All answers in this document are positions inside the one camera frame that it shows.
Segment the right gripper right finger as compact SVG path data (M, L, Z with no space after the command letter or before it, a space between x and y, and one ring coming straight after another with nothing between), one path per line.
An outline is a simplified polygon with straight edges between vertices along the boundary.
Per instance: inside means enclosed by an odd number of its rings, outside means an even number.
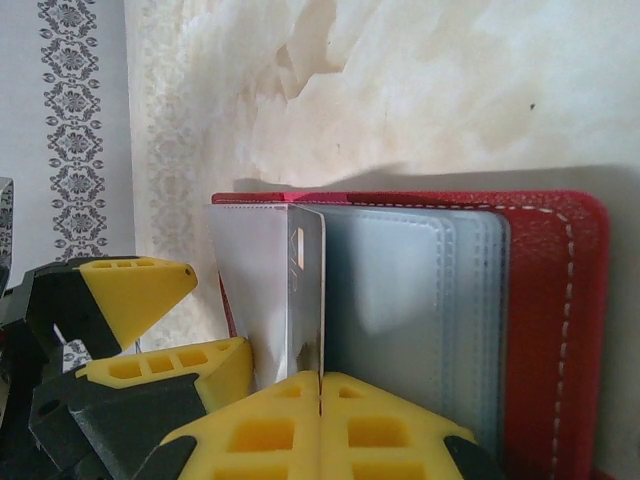
M472 432L342 373L322 385L321 479L503 479Z

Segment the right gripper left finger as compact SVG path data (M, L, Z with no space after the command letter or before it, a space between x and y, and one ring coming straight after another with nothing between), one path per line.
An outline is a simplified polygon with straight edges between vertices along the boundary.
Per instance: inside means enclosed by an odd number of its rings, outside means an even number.
M146 479L318 479L319 379L298 373L169 433Z

